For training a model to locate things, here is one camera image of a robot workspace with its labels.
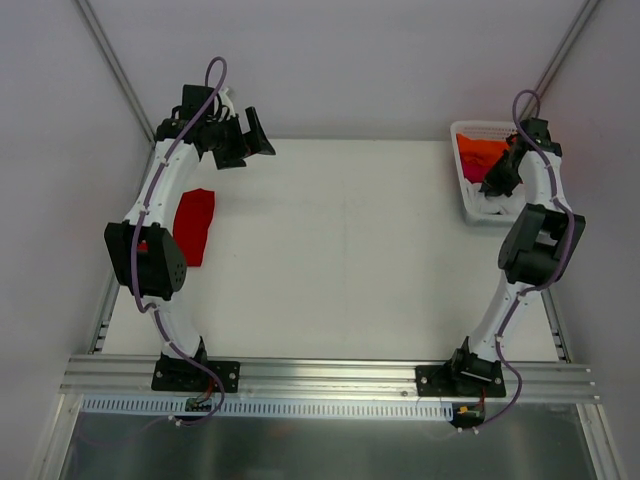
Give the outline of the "white t shirt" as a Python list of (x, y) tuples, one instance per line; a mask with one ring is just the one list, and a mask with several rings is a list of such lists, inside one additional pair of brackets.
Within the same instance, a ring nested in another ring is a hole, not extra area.
[(468, 201), (467, 210), (480, 215), (513, 216), (520, 213), (525, 205), (525, 188), (518, 185), (510, 196), (486, 196), (480, 191), (480, 183), (463, 180), (463, 193)]

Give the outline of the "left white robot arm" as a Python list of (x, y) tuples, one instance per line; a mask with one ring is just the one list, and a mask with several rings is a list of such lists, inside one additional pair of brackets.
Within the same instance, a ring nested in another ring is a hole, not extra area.
[(172, 234), (174, 220), (184, 186), (205, 154), (220, 170), (242, 168), (253, 155), (275, 155), (256, 109), (244, 113), (246, 127), (226, 92), (184, 86), (181, 103), (157, 128), (154, 160), (139, 196), (125, 218), (104, 231), (118, 283), (153, 318), (161, 357), (177, 361), (174, 378), (188, 390), (206, 384), (209, 367), (204, 341), (179, 295), (187, 262)]

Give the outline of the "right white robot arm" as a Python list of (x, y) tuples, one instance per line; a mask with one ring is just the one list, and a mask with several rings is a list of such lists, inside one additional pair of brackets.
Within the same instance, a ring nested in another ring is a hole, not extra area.
[(562, 149), (552, 140), (548, 122), (518, 122), (507, 144), (479, 192), (510, 196), (521, 186), (524, 205), (499, 251), (501, 277), (495, 295), (447, 367), (456, 397), (506, 396), (502, 368), (508, 334), (531, 297), (562, 277), (586, 226), (585, 217), (571, 210), (564, 195)]

